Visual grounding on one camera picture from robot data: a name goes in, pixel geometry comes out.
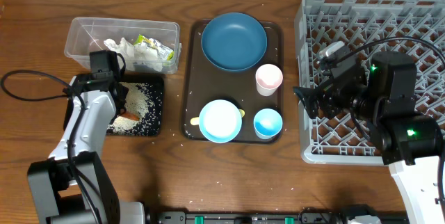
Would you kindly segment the white tissue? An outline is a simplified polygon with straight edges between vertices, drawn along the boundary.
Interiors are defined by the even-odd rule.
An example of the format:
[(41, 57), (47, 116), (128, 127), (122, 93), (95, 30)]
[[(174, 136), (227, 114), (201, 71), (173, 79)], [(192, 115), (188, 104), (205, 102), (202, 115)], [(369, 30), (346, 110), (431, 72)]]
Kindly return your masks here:
[(111, 51), (122, 55), (126, 63), (126, 70), (136, 71), (136, 68), (147, 67), (155, 72), (160, 72), (163, 69), (165, 61), (161, 61), (156, 50), (139, 50), (134, 47), (134, 44), (128, 42), (125, 38), (121, 38), (120, 43), (113, 39), (106, 39), (104, 45)]

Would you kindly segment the pink cup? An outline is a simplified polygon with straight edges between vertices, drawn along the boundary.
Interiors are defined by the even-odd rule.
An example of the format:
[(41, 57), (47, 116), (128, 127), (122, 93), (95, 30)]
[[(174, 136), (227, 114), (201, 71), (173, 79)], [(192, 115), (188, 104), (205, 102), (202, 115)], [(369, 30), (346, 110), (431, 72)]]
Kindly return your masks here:
[(264, 64), (255, 73), (257, 92), (262, 96), (271, 96), (282, 84), (283, 74), (278, 66)]

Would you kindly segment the orange carrot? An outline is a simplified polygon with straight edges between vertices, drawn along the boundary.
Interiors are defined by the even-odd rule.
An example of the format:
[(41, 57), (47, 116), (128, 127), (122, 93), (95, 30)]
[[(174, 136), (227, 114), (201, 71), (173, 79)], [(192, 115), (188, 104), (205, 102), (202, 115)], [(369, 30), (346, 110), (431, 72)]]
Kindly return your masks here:
[(129, 120), (133, 120), (133, 121), (136, 121), (136, 122), (138, 122), (140, 120), (140, 118), (137, 115), (135, 115), (133, 113), (130, 113), (128, 111), (125, 111), (124, 113), (121, 113), (120, 117), (129, 119)]

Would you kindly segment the green snack wrapper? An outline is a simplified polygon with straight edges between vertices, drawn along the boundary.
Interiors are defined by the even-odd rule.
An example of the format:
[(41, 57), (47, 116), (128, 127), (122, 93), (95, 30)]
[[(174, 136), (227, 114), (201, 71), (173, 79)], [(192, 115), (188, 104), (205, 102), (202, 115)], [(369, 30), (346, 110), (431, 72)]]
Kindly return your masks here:
[(157, 56), (161, 61), (169, 61), (174, 56), (174, 51), (171, 48), (163, 45), (154, 38), (147, 38), (143, 35), (139, 35), (133, 45), (139, 50), (156, 50)]

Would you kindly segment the light blue rice bowl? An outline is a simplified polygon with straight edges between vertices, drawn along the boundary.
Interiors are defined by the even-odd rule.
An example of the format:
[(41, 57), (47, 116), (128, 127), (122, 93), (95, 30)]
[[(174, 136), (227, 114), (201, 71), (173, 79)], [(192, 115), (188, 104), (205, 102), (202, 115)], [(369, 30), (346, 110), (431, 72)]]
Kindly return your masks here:
[(201, 134), (214, 143), (228, 143), (241, 131), (243, 114), (233, 103), (217, 99), (207, 103), (198, 116)]

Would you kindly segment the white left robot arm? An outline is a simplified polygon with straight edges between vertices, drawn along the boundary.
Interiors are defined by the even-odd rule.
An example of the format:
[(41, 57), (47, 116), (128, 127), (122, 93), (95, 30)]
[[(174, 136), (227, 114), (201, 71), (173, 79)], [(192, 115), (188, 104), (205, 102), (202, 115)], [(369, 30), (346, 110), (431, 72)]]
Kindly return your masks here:
[(125, 67), (121, 54), (95, 51), (90, 73), (67, 83), (63, 137), (27, 172), (40, 223), (145, 223), (143, 203), (119, 199), (100, 159), (108, 126), (125, 110)]

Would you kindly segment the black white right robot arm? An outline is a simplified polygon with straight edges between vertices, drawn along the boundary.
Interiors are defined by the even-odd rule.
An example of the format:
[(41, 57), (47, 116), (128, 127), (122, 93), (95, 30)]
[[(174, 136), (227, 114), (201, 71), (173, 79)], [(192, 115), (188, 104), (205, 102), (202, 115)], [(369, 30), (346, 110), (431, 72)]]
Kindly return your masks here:
[(340, 48), (322, 57), (327, 80), (295, 87), (307, 115), (333, 118), (347, 111), (366, 121), (411, 223), (444, 222), (444, 137), (436, 119), (415, 109), (417, 68), (412, 58), (381, 51), (364, 69), (356, 53)]

